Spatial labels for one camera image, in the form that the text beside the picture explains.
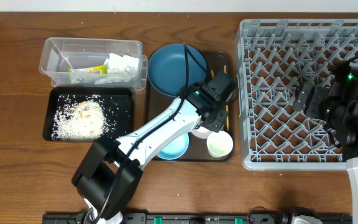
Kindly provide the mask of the beige bowl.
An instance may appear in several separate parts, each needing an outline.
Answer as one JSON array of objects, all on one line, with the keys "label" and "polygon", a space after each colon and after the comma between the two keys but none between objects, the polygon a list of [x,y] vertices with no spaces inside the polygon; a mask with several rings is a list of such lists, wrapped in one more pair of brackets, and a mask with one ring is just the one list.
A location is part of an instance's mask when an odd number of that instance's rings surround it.
[{"label": "beige bowl", "polygon": [[200,139],[207,139],[211,133],[212,131],[202,126],[199,126],[198,128],[191,130],[191,134]]}]

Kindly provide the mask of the white green cup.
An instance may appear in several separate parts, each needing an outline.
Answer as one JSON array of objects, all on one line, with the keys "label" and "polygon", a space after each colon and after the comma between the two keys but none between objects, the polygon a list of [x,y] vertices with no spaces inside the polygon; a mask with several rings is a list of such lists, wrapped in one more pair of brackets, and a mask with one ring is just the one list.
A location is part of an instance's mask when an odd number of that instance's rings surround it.
[{"label": "white green cup", "polygon": [[213,157],[224,157],[232,152],[234,142],[232,137],[225,131],[211,133],[207,140],[208,152]]}]

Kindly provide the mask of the white paper napkin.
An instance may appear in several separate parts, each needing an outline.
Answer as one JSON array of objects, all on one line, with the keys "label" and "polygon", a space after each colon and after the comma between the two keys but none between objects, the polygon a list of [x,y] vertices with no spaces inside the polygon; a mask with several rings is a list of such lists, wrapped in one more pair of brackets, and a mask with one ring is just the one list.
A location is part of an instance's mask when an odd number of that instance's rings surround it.
[{"label": "white paper napkin", "polygon": [[107,73],[125,73],[135,75],[139,67],[139,59],[129,55],[118,55],[110,53],[104,61]]}]

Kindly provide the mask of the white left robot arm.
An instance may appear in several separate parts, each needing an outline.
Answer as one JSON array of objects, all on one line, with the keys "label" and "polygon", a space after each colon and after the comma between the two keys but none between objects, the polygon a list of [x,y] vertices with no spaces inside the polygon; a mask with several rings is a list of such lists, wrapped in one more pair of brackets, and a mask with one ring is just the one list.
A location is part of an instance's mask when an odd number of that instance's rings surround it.
[{"label": "white left robot arm", "polygon": [[218,72],[207,83],[184,86],[171,105],[143,127],[115,140],[96,139],[72,177],[89,209],[91,223],[120,223],[121,211],[135,194],[144,167],[176,138],[200,126],[219,132],[226,105],[237,85]]}]

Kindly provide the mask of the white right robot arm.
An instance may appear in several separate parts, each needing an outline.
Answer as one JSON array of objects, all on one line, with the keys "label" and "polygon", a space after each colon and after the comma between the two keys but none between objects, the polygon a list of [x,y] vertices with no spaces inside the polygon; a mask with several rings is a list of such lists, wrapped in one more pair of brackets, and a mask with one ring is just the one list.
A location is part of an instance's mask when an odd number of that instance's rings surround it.
[{"label": "white right robot arm", "polygon": [[352,221],[358,223],[358,67],[345,62],[333,70],[334,82],[304,82],[295,91],[293,110],[325,122],[324,129],[342,158],[351,183]]}]

